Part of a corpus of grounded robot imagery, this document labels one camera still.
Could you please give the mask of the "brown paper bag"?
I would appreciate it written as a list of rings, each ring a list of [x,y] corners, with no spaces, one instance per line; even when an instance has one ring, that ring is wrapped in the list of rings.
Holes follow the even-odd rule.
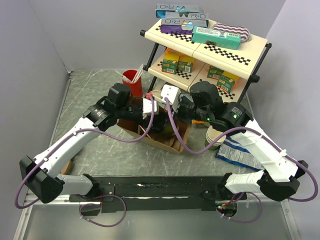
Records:
[[[167,110],[159,105],[157,110],[151,129],[141,141],[168,152],[177,154],[183,152],[184,147],[175,135]],[[142,120],[120,119],[117,125],[132,137],[138,138],[146,132],[150,119],[150,116]]]

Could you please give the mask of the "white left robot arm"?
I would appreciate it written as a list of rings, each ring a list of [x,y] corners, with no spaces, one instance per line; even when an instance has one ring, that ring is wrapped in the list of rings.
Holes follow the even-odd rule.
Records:
[[[131,89],[123,83],[113,85],[106,96],[90,106],[61,139],[44,152],[23,157],[19,167],[23,185],[42,203],[60,195],[82,195],[87,201],[99,195],[99,183],[90,175],[61,174],[62,168],[85,145],[104,134],[119,119],[141,120],[142,109],[132,105]]]

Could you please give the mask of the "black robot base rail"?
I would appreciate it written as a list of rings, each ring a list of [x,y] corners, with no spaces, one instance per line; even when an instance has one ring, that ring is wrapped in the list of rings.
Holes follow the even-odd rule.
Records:
[[[97,192],[90,197],[73,194],[71,203],[98,204],[102,213],[117,211],[193,210],[215,211],[233,193],[224,176],[96,176]]]

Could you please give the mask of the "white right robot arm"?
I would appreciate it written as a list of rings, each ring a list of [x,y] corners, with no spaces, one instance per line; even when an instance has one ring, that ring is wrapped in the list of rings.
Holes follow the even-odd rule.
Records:
[[[293,162],[286,151],[277,146],[260,128],[252,114],[238,102],[223,102],[214,84],[200,81],[188,93],[176,95],[176,116],[183,120],[208,122],[213,129],[225,133],[255,157],[263,169],[247,173],[227,173],[218,187],[223,199],[242,192],[262,193],[281,202],[298,190],[298,179],[308,164]]]

